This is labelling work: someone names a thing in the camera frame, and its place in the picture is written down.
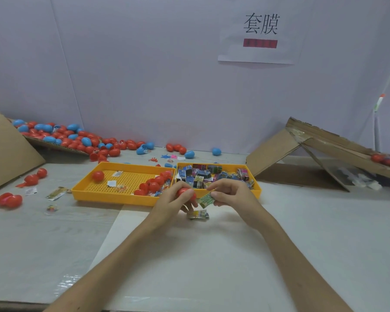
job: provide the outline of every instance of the yellow mesh tray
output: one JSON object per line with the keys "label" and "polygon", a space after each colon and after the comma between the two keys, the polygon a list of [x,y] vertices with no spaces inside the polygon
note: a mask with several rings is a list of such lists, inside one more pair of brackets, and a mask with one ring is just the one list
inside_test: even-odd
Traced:
{"label": "yellow mesh tray", "polygon": [[[254,185],[253,185],[253,189],[251,190],[251,192],[254,194],[254,196],[258,199],[261,195],[261,188],[259,186],[259,184],[257,184],[257,181],[256,179],[254,178],[253,174],[251,174],[250,170],[248,169],[247,165],[241,165],[241,164],[212,164],[212,163],[192,163],[192,162],[179,162],[177,163],[177,169],[182,169],[183,167],[187,166],[187,165],[192,165],[192,167],[195,165],[195,164],[200,164],[200,165],[206,165],[207,167],[209,165],[214,165],[214,166],[222,166],[222,170],[223,171],[227,171],[229,173],[236,173],[237,172],[237,169],[238,168],[245,168],[248,172],[248,175],[250,177],[250,179],[253,179],[254,180]],[[172,184],[174,184],[176,182],[176,175],[174,176],[173,178],[173,181],[172,181]],[[209,193],[208,190],[206,189],[195,189],[195,193],[196,193],[196,197],[197,198],[201,198],[201,197],[204,197],[206,194]]]}
{"label": "yellow mesh tray", "polygon": [[[92,174],[95,171],[104,172],[103,181],[96,183],[92,179]],[[117,171],[123,171],[121,176],[113,176]],[[72,194],[76,200],[154,206],[159,197],[134,196],[132,194],[136,189],[139,189],[141,183],[145,183],[148,179],[155,178],[165,171],[170,171],[173,179],[175,178],[176,170],[170,167],[101,162],[72,188]],[[117,186],[124,185],[126,189],[108,187],[107,181],[109,180],[116,180]]]}

